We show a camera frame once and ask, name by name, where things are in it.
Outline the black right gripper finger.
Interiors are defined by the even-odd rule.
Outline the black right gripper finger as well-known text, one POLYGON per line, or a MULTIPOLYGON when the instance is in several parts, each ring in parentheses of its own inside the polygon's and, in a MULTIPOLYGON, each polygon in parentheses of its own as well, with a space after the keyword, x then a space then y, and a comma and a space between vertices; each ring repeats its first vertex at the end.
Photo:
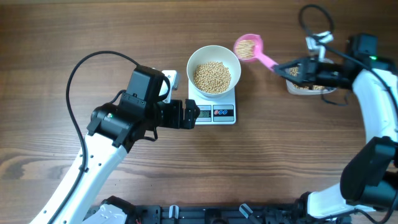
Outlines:
POLYGON ((311 57, 302 57, 293 61, 274 65, 273 69, 274 71, 283 71, 285 69, 290 69, 294 67, 297 67, 299 71, 314 71, 314 59, 312 59, 311 57))
POLYGON ((308 80, 308 78, 306 77, 306 75, 303 73, 303 71, 298 71, 298 74, 296 77, 291 76, 289 74, 289 69, 285 69, 283 71, 274 71, 274 73, 284 79, 286 79, 287 81, 296 84, 298 86, 309 86, 310 85, 310 81, 308 80))

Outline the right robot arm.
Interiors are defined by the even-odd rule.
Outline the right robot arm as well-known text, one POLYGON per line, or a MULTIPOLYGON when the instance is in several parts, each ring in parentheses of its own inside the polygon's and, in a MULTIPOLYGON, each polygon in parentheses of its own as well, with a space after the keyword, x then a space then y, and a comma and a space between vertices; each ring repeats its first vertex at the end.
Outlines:
POLYGON ((296 85, 321 85, 351 90, 357 97, 366 145, 343 169, 338 184, 307 196, 306 213, 317 220, 369 215, 386 211, 385 223, 397 210, 397 70, 394 63, 377 56, 377 37, 350 37, 341 65, 311 57, 275 65, 279 76, 296 85))

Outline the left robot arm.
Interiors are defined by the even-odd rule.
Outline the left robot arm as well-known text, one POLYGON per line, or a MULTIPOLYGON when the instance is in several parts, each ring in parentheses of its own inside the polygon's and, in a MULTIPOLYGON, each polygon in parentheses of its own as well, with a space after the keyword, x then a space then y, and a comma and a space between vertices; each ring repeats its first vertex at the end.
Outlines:
POLYGON ((80 137, 81 150, 50 200, 33 223, 134 223, 135 207, 110 197, 92 216, 87 211, 103 184, 127 156, 134 143, 146 140, 146 131, 158 127, 192 129, 200 114, 194 100, 173 100, 178 75, 175 70, 158 71, 137 66, 119 104, 97 107, 80 137))

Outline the pink plastic measuring scoop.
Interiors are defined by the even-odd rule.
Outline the pink plastic measuring scoop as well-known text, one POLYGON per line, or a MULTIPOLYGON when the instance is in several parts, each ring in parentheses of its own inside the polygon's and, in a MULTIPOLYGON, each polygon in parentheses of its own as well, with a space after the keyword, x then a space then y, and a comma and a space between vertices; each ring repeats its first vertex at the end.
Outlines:
POLYGON ((273 59, 263 53, 263 40, 258 34, 244 34, 234 44, 233 51, 242 62, 258 60, 270 71, 278 65, 273 59))

